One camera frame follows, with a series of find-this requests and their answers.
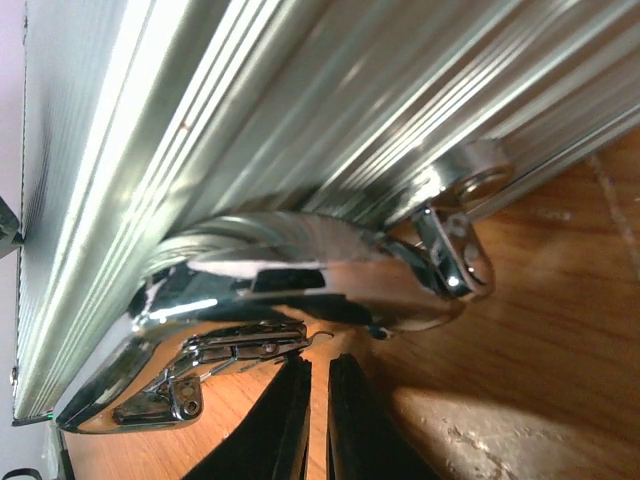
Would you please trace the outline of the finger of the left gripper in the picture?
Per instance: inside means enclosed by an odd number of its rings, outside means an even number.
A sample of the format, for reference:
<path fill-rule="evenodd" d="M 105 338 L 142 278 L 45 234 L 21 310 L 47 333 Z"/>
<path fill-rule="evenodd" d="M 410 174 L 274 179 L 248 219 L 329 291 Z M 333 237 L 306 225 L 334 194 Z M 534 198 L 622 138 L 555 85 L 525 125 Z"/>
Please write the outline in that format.
<path fill-rule="evenodd" d="M 4 258 L 23 245 L 20 222 L 9 205 L 0 198 L 0 258 Z"/>

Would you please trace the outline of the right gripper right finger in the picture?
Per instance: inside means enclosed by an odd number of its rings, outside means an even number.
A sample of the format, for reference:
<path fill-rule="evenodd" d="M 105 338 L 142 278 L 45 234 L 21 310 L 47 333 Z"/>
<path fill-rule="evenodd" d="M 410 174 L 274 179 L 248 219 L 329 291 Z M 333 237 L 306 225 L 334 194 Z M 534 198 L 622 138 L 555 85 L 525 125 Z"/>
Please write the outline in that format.
<path fill-rule="evenodd" d="M 439 477 L 397 428 L 351 354 L 340 355 L 329 366 L 327 477 Z"/>

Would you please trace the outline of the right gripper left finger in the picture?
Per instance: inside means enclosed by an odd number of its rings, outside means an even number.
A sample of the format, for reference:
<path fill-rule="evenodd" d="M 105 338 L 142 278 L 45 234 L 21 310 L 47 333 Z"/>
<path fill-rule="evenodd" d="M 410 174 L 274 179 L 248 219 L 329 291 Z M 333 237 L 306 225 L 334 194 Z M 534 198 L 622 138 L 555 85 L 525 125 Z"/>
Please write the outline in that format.
<path fill-rule="evenodd" d="M 285 362 L 237 428 L 187 479 L 303 479 L 306 476 L 312 364 Z"/>

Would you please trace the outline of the aluminium poker set case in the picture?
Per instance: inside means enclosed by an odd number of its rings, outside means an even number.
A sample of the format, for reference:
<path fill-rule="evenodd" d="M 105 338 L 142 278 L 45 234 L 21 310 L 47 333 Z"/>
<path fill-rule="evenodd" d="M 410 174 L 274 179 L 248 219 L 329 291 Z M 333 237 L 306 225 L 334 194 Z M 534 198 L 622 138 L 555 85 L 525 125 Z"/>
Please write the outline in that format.
<path fill-rule="evenodd" d="M 639 123 L 635 1 L 29 1 L 12 422 L 200 414 L 216 330 L 422 329 Z"/>

